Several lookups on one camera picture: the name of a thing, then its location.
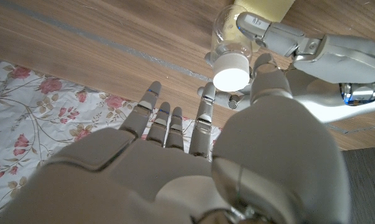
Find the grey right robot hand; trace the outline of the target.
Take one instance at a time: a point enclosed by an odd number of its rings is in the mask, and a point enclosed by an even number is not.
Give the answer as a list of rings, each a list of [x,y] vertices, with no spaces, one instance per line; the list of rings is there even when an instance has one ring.
[[[148,118],[154,82],[118,129],[54,154],[0,211],[0,223],[349,223],[346,165],[331,134],[292,96],[270,54],[254,64],[248,108],[210,142],[213,84],[189,152],[181,109]]]

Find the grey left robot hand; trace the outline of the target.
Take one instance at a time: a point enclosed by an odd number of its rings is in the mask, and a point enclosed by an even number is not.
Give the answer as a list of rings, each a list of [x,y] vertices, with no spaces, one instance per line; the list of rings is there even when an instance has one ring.
[[[221,14],[206,54],[213,86],[198,93],[241,111],[267,95],[301,103],[324,123],[375,111],[375,41],[306,36],[252,12]]]

